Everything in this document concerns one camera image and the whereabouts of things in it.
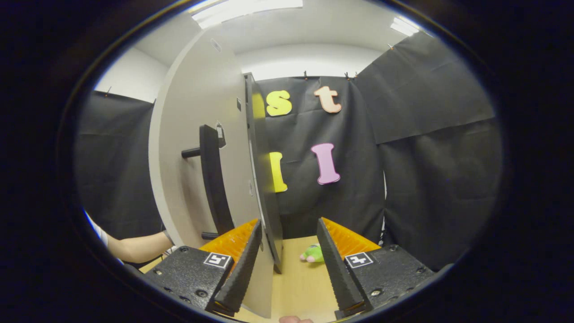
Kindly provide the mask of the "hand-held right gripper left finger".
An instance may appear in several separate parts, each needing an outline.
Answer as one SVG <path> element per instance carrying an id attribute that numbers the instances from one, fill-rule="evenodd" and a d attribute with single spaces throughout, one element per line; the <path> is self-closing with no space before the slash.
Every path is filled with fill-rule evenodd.
<path id="1" fill-rule="evenodd" d="M 144 278 L 197 310 L 235 314 L 248 290 L 261 240 L 261 221 L 253 219 L 203 247 L 179 247 Z"/>

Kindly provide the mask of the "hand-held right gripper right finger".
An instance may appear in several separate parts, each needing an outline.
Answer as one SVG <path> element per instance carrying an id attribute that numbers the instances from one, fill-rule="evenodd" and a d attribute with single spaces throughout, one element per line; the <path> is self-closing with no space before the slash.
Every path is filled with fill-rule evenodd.
<path id="1" fill-rule="evenodd" d="M 382 247 L 327 218 L 318 220 L 317 238 L 339 320 L 386 310 L 436 276 L 399 245 Z"/>

